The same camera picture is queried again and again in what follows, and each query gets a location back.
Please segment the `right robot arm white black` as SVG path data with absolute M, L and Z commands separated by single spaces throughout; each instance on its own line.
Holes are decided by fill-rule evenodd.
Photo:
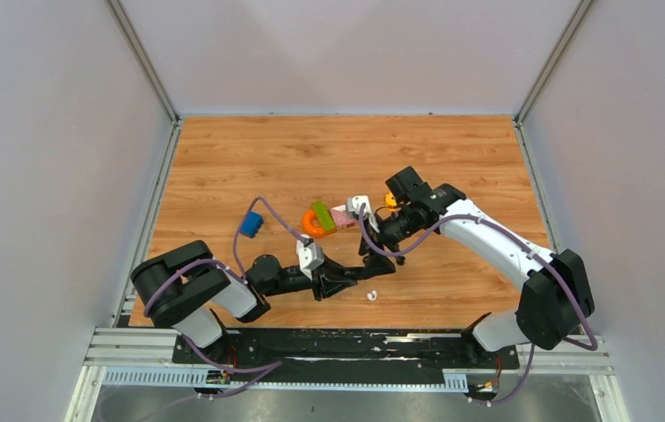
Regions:
M 396 208 L 387 218 L 377 215 L 365 195 L 347 199 L 347 213 L 360 224 L 363 250 L 402 258 L 436 233 L 476 253 L 520 292 L 514 309 L 488 313 L 467 328 L 461 345 L 467 363 L 483 367 L 507 346 L 551 350 L 568 341 L 577 327 L 588 341 L 575 345 L 597 349 L 588 323 L 595 303 L 580 255 L 570 249 L 552 251 L 519 236 L 462 191 L 450 184 L 432 187 L 411 166 L 385 184 Z

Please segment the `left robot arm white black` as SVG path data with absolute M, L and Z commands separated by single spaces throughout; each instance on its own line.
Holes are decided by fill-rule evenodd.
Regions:
M 177 330 L 206 362 L 217 363 L 227 356 L 230 342 L 207 303 L 250 323 L 269 311 L 270 296 L 310 290 L 321 301 L 372 275 L 370 264 L 343 266 L 310 239 L 297 244 L 296 255 L 295 266 L 261 255 L 240 275 L 215 259 L 205 242 L 194 241 L 142 262 L 130 280 L 155 327 Z

